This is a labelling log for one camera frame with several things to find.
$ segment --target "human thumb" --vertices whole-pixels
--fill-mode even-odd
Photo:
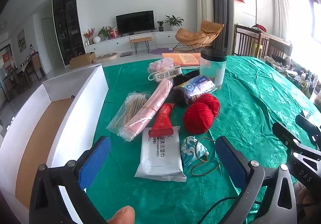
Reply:
[[[134,224],[135,210],[131,206],[123,207],[107,222],[108,224]]]

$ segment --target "blue wave pattern pouch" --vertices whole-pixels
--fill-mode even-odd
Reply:
[[[184,167],[190,166],[193,161],[196,160],[195,156],[195,144],[197,139],[195,136],[188,136],[183,140],[181,145],[181,155]],[[207,148],[201,144],[200,142],[197,144],[197,155],[198,157],[202,157],[205,152],[207,152]]]

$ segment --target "red yarn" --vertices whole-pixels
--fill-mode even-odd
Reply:
[[[212,96],[209,93],[205,93],[205,94],[202,94],[198,99],[196,99],[194,103],[206,104],[211,109],[214,115],[214,119],[218,117],[219,111],[220,111],[220,104],[218,99],[215,96]]]
[[[192,104],[183,116],[186,130],[191,134],[203,134],[212,126],[214,115],[211,109],[203,103]]]

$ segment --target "tv screen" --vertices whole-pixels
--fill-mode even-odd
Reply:
[[[153,10],[116,16],[119,34],[155,29]]]

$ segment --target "plant pot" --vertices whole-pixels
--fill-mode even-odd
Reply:
[[[94,41],[94,43],[99,43],[101,41],[100,36],[94,37],[93,41]]]
[[[178,27],[177,25],[171,26],[171,30],[172,30],[172,31],[177,31],[178,29],[179,29],[179,27]]]

